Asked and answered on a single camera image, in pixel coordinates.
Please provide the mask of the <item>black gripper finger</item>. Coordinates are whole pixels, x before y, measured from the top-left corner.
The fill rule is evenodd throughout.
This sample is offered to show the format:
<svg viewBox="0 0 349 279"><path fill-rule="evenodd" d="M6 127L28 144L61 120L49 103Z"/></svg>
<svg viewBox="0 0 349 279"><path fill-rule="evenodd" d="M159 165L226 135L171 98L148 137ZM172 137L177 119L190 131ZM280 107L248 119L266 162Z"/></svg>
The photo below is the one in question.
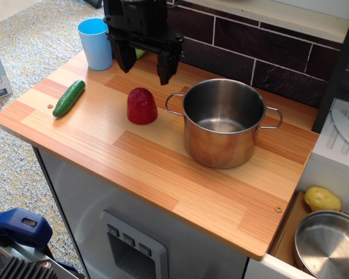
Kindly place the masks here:
<svg viewBox="0 0 349 279"><path fill-rule="evenodd" d="M161 51L158 55L157 71L161 85L169 83L170 78L176 74L179 57L177 52Z"/></svg>
<svg viewBox="0 0 349 279"><path fill-rule="evenodd" d="M112 52L119 67L128 73L137 60L135 48L126 40L119 41L112 38Z"/></svg>

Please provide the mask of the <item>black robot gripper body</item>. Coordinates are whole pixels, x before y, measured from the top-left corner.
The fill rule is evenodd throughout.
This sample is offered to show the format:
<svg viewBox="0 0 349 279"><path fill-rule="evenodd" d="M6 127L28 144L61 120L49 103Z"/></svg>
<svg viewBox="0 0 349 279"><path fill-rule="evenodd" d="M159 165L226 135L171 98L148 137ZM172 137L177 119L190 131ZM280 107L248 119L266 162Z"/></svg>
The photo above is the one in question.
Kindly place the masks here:
<svg viewBox="0 0 349 279"><path fill-rule="evenodd" d="M168 23L166 1L104 1L109 39L126 40L135 49L159 54L177 52L183 58L184 37Z"/></svg>

